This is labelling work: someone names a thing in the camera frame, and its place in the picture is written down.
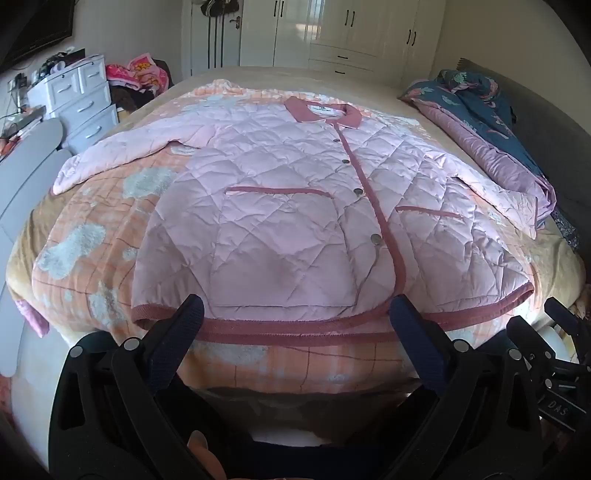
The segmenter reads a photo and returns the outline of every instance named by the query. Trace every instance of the door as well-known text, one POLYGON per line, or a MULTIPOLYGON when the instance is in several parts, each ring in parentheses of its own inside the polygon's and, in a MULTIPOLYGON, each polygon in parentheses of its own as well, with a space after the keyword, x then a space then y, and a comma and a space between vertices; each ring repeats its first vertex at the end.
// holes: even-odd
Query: door
POLYGON ((383 18, 390 3, 389 0, 353 0, 346 48, 368 55, 379 54, 383 18))
POLYGON ((191 3, 191 74, 240 65, 240 10, 221 17, 206 17, 200 5, 191 3))
POLYGON ((342 48, 353 17, 352 5, 352 0, 313 0, 312 42, 342 48))
POLYGON ((308 19, 313 0, 280 1, 273 65, 306 69, 312 36, 308 19))
POLYGON ((418 0, 389 0, 387 4, 384 34, 379 46, 382 61, 376 62, 375 73, 380 81, 398 88, 401 86, 408 48, 414 38, 418 0))
POLYGON ((430 78, 445 6, 445 0, 421 0, 419 2, 413 36, 408 45, 401 88, 408 87, 415 80, 430 78))
POLYGON ((272 67, 280 0, 245 0, 240 44, 242 67, 272 67))

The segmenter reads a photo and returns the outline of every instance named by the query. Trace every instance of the pink cloth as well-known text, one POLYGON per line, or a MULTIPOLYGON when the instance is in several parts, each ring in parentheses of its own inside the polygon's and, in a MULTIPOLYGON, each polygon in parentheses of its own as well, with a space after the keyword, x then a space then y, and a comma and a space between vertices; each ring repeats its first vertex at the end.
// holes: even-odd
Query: pink cloth
POLYGON ((158 96, 168 90, 168 74, 156 65, 149 53, 131 60, 127 67, 110 64, 106 67, 107 80, 114 86, 133 90, 150 90, 158 96))
POLYGON ((27 323, 40 338, 45 337, 49 333, 49 322, 29 302, 15 300, 14 303, 17 305, 18 311, 21 312, 21 315, 25 317, 27 323))

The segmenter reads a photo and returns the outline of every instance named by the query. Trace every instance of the clothing label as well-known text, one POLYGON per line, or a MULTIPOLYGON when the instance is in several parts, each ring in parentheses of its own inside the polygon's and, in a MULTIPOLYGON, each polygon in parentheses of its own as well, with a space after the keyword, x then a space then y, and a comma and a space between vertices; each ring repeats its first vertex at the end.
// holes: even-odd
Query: clothing label
POLYGON ((322 116, 342 116, 344 113, 342 110, 336 110, 328 106, 308 105, 308 108, 312 113, 322 116))

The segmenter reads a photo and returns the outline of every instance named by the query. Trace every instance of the drawer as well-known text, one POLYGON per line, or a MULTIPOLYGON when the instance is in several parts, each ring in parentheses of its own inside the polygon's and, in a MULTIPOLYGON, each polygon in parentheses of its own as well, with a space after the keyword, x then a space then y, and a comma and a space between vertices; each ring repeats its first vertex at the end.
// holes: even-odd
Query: drawer
POLYGON ((58 108, 50 115, 52 117, 59 117, 61 123, 64 125, 65 135, 68 136, 84 122, 90 120, 97 113, 102 112, 110 104, 111 93, 109 91, 109 84, 103 82, 98 88, 90 91, 88 95, 83 95, 79 100, 58 108))
POLYGON ((376 57, 344 48, 327 47, 326 45, 310 45, 310 60, 331 61, 342 63, 365 70, 374 70, 376 57))
POLYGON ((59 108, 80 96, 80 79, 78 78, 78 71, 72 70, 63 73, 59 77, 47 82, 46 87, 49 99, 47 110, 52 112, 56 108, 59 108))
POLYGON ((358 69, 349 67, 348 65, 341 65, 339 63, 332 63, 329 61, 310 60, 308 62, 310 70, 319 70, 321 72, 334 72, 342 77, 374 79, 375 74, 370 70, 358 69))
POLYGON ((63 147, 78 155, 97 143, 118 123, 117 107, 110 105, 67 137, 63 147))
POLYGON ((107 81, 105 59, 90 61, 78 68, 80 89, 82 93, 90 92, 101 83, 107 81))

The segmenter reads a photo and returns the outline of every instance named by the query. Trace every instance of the door handle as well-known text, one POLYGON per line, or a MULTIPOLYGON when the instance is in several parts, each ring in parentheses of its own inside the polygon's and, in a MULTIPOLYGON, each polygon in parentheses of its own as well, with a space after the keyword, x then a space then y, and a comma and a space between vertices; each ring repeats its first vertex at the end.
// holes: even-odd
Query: door handle
POLYGON ((236 22, 236 30, 240 30, 242 26, 242 17, 238 15, 235 19, 230 20, 230 23, 236 22))

